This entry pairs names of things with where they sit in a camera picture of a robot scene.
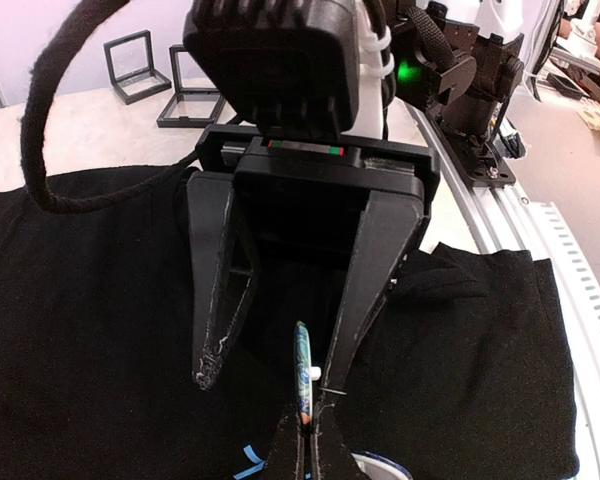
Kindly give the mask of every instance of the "white plastic part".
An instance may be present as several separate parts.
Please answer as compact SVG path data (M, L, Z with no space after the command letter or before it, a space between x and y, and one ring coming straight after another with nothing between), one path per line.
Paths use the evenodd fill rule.
M367 474L371 480L413 480L410 475L401 472L397 467L388 462L369 455L354 453L353 458L360 471Z
M511 43L522 33L524 17L522 0L484 0L476 17L479 35L489 38L500 35L504 44Z
M447 20L460 23L475 23L480 9L480 0L435 0L447 7ZM429 0L417 0L416 5L423 10L429 5Z
M389 29L382 39L371 30L371 22L362 0L356 0L358 23L358 52L360 55L360 87L358 115L348 135L382 138L382 79L393 71L393 57L389 65L382 64L380 51L391 43Z
M312 382L317 382L322 377L322 369L320 367L311 367L309 369L309 376Z
M564 11L567 15L575 15L583 0L567 0L564 3Z
M596 58L595 24L600 16L600 0L591 0L582 18L571 20L569 38L559 38L558 44L574 57L590 64L595 71L600 71L600 60Z

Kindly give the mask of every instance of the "black cloth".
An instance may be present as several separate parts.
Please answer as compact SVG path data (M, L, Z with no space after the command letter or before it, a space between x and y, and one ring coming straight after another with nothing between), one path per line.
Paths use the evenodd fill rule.
M92 196L153 167L61 175ZM0 193L0 479L230 479L266 458L293 398L291 332L326 356L342 272L266 262L219 384L191 379L189 172L106 210L53 216ZM363 342L337 420L354 450L426 479L577 470L572 367L548 262L414 253Z

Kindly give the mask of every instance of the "blue tape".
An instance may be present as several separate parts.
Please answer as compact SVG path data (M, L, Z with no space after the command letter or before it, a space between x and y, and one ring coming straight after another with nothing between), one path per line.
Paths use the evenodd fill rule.
M264 462L264 460L262 460L258 455L256 455L256 452L253 451L253 447L251 445L247 445L246 447L243 448L243 450L244 450L244 454L247 456L247 458L249 460L251 460L253 463Z
M254 473L258 473L262 469L264 469L264 462L256 465L255 467L251 467L244 472L236 473L233 478L234 480L242 480L243 478L250 477Z

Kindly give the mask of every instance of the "table surface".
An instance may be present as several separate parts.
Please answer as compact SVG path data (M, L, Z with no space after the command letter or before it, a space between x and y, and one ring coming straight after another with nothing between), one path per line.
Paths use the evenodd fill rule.
M554 202L600 282L600 133L578 115L590 108L540 87L542 103L518 90L507 112L529 146L510 162L529 197Z
M45 132L44 156L49 175L125 165L169 165L185 157L194 149L202 130L158 128L156 119L172 94L162 92L128 106L107 88L57 97ZM20 169L23 112L24 105L0 110L0 191L24 185ZM233 109L225 106L219 123L233 115ZM391 140L426 145L400 101L393 102L389 109L389 129ZM444 181L432 211L423 250L431 251L443 242L477 253L469 228Z

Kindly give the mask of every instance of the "black cable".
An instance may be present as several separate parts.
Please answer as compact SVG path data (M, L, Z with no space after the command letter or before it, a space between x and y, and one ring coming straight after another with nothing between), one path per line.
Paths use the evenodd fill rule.
M142 195L183 171L197 156L192 152L149 179L110 195L72 199L49 191L42 149L44 131L54 94L69 64L94 30L129 0L82 0L42 51L31 72L31 89L22 117L20 148L22 171L29 195L44 210L54 213L85 213L101 210Z
M556 9L556 12L554 13L551 30L549 30L549 35L547 36L547 40L545 41L544 45L542 46L542 50L540 51L540 56L538 57L538 60L536 61L535 65L533 66L533 69L531 70L531 73L533 75L537 75L540 72L540 70L542 70L542 67L544 67L545 63L547 63L547 60L549 59L549 56L551 55L553 46L554 46L556 39L558 38L558 35L560 33L560 21L562 20L562 12L564 12L564 5L565 5L565 0L560 0L558 2L558 8ZM533 97L537 101L542 102L542 99L540 98L540 93L538 92L538 85L537 85L536 77L535 76L531 77L531 79L529 80L529 83L531 84Z
M514 141L512 139L504 137L502 135L502 133L500 133L500 132L498 132L498 137L500 138L502 145L504 145L504 148L506 148L507 151L509 152L509 154L511 154L511 158L520 158L521 157L520 144L518 143L517 139L515 140L515 143L514 143Z
M435 62L440 70L447 71L458 63L447 37L444 36L440 27L436 25L436 22L427 12L416 6L411 6L405 10L405 13L418 30L431 60Z
M369 15L371 30L378 36L378 40L382 40L387 32L387 16L385 14L384 5L380 0L363 0L364 6ZM391 59L391 49L387 47L380 52L380 59L383 66L389 64ZM382 137L386 140L389 137L389 128L387 126L388 108L396 96L397 84L394 72L390 72L382 79L381 97L382 97L382 115L384 119Z

